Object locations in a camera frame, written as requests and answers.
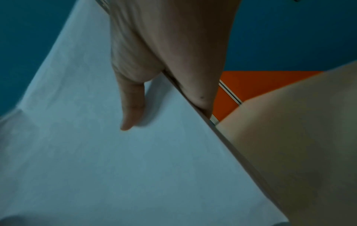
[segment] orange surface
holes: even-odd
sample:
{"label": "orange surface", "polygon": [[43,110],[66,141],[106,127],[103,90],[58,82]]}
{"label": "orange surface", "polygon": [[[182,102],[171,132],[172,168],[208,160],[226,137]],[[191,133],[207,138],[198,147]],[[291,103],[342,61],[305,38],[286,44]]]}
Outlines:
{"label": "orange surface", "polygon": [[213,115],[218,121],[223,120],[238,104],[221,88],[218,87],[218,93],[213,105]]}
{"label": "orange surface", "polygon": [[320,71],[224,71],[221,80],[241,101],[246,101],[318,73]]}

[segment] paper sheet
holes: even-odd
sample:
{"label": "paper sheet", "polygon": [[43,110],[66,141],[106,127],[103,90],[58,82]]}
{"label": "paper sheet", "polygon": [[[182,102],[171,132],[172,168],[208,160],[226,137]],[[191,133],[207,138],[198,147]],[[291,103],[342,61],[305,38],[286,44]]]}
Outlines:
{"label": "paper sheet", "polygon": [[2,225],[271,226],[284,215],[163,76],[119,130],[109,17],[80,0],[0,121]]}

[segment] blue background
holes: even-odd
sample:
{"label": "blue background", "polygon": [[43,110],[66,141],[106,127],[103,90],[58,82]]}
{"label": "blue background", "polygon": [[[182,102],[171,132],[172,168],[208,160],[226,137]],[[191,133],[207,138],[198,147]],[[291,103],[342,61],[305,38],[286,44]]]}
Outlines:
{"label": "blue background", "polygon": [[[74,2],[1,2],[0,115],[23,95]],[[355,59],[357,1],[243,0],[225,70],[321,71]]]}

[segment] hand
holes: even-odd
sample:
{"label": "hand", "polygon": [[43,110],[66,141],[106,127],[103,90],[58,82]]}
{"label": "hand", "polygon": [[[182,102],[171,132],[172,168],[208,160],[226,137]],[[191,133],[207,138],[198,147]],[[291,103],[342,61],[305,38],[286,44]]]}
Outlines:
{"label": "hand", "polygon": [[169,70],[187,99],[210,117],[237,0],[112,0],[112,66],[122,130],[145,109],[144,82]]}

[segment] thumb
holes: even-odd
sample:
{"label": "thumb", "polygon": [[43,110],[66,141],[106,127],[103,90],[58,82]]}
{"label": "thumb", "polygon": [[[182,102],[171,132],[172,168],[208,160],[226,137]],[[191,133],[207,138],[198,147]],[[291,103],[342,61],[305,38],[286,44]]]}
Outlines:
{"label": "thumb", "polygon": [[120,129],[129,130],[141,119],[145,110],[144,83],[131,81],[120,73],[115,73],[122,102],[123,120]]}

